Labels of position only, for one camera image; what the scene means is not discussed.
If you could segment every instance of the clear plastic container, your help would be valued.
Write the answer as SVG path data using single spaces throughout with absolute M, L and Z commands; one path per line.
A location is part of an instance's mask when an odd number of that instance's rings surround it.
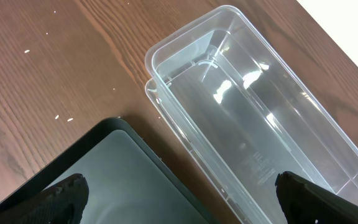
M 146 93 L 242 222 L 286 223 L 289 170 L 358 205 L 358 149 L 237 8 L 153 46 Z

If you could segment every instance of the plastic container wall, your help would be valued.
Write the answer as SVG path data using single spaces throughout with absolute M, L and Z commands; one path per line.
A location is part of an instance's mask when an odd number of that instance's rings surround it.
M 358 205 L 358 149 L 235 7 L 153 46 L 149 98 L 240 220 L 286 223 L 290 170 Z

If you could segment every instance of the wood grain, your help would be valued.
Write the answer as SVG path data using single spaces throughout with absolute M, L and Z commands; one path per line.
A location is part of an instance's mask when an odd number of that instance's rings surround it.
M 250 19 L 358 146 L 358 68 L 296 0 L 0 0 L 0 201 L 122 116 L 213 214 L 237 222 L 143 91 L 147 49 L 222 4 Z

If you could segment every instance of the black tray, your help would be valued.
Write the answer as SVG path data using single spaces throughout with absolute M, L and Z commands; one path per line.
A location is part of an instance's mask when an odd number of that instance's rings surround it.
M 14 193 L 0 203 L 0 214 L 18 203 L 33 197 L 48 187 L 55 179 L 70 168 L 76 161 L 81 159 L 87 152 L 101 142 L 107 135 L 115 130 L 125 131 L 132 140 L 144 151 L 147 157 L 163 172 L 169 181 L 189 201 L 192 206 L 208 223 L 216 223 L 216 220 L 204 208 L 200 201 L 179 181 L 179 179 L 168 169 L 168 167 L 157 157 L 157 155 L 146 145 L 140 136 L 119 118 L 107 118 L 98 123 L 82 138 L 69 147 L 65 152 L 53 160 L 33 178 L 28 180 Z

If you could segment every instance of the wooden table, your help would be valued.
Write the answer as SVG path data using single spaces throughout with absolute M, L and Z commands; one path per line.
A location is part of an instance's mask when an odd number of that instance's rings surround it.
M 222 4 L 250 19 L 358 146 L 358 68 L 296 0 L 0 0 L 0 201 L 121 116 L 213 214 L 237 222 L 144 93 L 146 51 Z

